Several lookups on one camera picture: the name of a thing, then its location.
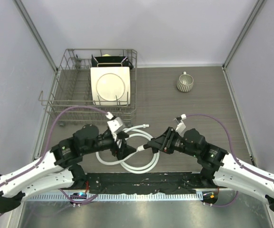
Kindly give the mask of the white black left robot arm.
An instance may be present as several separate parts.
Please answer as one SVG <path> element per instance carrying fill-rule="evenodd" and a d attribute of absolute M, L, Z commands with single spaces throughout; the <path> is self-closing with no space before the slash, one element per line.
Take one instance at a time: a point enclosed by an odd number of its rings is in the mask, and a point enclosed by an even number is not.
<path fill-rule="evenodd" d="M 108 128 L 99 133 L 97 126 L 87 124 L 72 137 L 61 140 L 39 159 L 8 174 L 0 174 L 0 214 L 17 208 L 32 195 L 59 188 L 80 188 L 84 171 L 78 165 L 83 156 L 110 150 L 119 160 L 137 150 L 127 144 L 129 135 L 123 129 Z"/>

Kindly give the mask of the black elbow hose fitting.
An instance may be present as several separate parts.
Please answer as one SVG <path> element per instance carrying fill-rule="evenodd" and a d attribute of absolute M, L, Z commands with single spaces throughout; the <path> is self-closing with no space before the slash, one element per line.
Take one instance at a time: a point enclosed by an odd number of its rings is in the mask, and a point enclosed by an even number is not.
<path fill-rule="evenodd" d="M 149 148 L 152 148 L 152 145 L 150 143 L 147 143 L 147 144 L 143 145 L 143 148 L 144 149 L 149 149 Z"/>

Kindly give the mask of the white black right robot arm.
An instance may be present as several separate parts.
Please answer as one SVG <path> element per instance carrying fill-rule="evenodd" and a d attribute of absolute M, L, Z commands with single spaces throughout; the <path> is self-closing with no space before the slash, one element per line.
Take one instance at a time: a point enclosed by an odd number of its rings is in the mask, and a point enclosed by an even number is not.
<path fill-rule="evenodd" d="M 267 204 L 274 212 L 274 174 L 250 165 L 233 153 L 210 144 L 196 129 L 180 136 L 172 127 L 145 145 L 153 152 L 174 151 L 192 156 L 202 166 L 201 176 L 209 184 L 231 188 Z"/>

